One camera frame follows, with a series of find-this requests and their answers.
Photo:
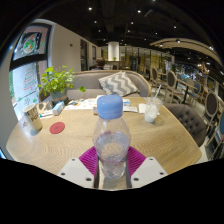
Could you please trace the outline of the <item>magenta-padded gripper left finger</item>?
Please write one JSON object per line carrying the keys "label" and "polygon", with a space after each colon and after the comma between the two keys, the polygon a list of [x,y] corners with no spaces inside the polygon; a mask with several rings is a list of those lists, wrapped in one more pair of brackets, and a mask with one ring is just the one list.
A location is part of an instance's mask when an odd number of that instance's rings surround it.
{"label": "magenta-padded gripper left finger", "polygon": [[71,158],[58,176],[84,188],[99,186],[99,165],[96,149],[91,147],[79,158]]}

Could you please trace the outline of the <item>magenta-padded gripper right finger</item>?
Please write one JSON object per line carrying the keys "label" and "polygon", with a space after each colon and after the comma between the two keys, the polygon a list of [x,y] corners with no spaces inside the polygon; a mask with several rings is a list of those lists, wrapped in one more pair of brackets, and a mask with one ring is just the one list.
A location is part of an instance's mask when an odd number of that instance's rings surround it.
{"label": "magenta-padded gripper right finger", "polygon": [[165,176],[167,172],[154,157],[146,157],[133,147],[128,149],[126,159],[128,188],[140,188]]}

